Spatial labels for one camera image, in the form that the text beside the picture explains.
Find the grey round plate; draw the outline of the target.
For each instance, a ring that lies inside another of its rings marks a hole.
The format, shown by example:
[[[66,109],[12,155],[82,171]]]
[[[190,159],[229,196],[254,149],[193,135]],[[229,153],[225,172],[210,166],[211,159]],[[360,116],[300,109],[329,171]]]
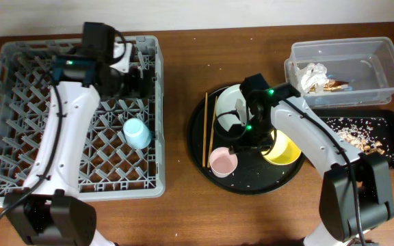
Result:
[[[230,131],[233,125],[246,125],[246,99],[241,93],[240,84],[228,87],[218,96],[216,115],[225,131]]]

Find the wooden chopstick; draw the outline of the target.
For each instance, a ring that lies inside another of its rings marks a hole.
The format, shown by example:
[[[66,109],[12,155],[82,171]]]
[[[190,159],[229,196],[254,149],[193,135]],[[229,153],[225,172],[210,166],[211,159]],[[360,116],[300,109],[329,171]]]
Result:
[[[218,96],[215,96],[214,106],[213,106],[213,117],[211,121],[211,134],[210,134],[210,141],[209,141],[209,151],[208,151],[208,159],[207,159],[207,168],[211,168],[211,164],[209,162],[209,158],[211,156],[213,150],[213,136],[214,136],[214,124],[215,124],[215,117],[216,117],[216,105],[218,101]]]
[[[207,157],[207,107],[208,107],[208,93],[205,92],[205,107],[204,107],[204,121],[203,121],[203,138],[202,138],[202,167],[206,168]]]

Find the blue plastic cup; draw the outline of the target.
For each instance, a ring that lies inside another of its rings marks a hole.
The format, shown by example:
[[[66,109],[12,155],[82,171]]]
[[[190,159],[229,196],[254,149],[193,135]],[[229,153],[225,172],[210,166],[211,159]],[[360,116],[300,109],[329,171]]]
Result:
[[[133,149],[146,148],[152,139],[150,130],[145,123],[138,118],[130,118],[123,125],[124,138]]]

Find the white napkin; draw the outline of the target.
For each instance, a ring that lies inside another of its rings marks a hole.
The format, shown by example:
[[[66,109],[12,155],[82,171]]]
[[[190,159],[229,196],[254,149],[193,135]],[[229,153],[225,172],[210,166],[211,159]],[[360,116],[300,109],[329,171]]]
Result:
[[[301,94],[308,94],[312,89],[315,93],[322,93],[329,82],[327,68],[321,63],[309,63],[305,68],[295,68],[295,88]]]

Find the yellow bowl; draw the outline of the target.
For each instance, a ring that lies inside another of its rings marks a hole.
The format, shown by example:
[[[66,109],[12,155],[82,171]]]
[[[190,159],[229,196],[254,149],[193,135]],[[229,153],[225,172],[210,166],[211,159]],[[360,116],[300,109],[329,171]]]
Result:
[[[271,137],[276,141],[271,151],[265,150],[261,154],[272,165],[290,165],[301,155],[301,150],[282,131],[271,132]]]

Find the gold brown snack wrapper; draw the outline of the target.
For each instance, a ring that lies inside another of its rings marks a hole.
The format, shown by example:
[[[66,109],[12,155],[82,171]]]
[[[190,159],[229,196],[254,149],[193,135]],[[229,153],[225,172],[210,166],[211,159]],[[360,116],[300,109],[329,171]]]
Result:
[[[309,93],[323,93],[323,92],[333,92],[337,90],[343,90],[349,87],[349,83],[345,81],[338,81],[334,79],[330,79],[326,84],[323,86],[313,86]]]

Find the pink plastic cup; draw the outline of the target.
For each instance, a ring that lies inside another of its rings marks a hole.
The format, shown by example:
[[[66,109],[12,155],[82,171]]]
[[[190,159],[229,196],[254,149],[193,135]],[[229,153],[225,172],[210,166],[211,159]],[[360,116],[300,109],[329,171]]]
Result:
[[[236,154],[231,154],[227,147],[216,148],[209,156],[212,173],[218,178],[225,178],[237,168]]]

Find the rice and peanut shell scraps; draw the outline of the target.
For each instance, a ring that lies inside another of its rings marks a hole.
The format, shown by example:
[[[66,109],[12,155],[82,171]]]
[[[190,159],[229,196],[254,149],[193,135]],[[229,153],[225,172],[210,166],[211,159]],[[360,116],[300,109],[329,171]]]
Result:
[[[389,140],[389,123],[384,118],[327,117],[322,120],[343,140],[365,154],[380,153],[389,161],[394,154]]]

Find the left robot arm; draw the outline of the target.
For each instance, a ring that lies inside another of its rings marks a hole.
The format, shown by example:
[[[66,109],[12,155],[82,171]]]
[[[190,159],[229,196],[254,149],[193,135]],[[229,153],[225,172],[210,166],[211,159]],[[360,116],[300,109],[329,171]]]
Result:
[[[91,119],[102,100],[146,99],[154,70],[132,68],[132,44],[104,23],[83,25],[81,46],[46,71],[50,107],[39,151],[20,193],[3,201],[2,217],[27,245],[108,245],[96,211],[79,199],[79,166]]]

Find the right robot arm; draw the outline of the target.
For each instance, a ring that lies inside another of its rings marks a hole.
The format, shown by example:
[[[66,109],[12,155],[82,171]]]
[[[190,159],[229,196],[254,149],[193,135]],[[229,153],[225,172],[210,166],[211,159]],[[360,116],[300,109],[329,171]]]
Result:
[[[303,245],[349,245],[394,218],[393,190],[387,159],[365,154],[336,134],[289,83],[270,87],[261,74],[240,84],[246,104],[244,132],[230,151],[271,151],[284,133],[309,159],[322,179],[321,223]]]

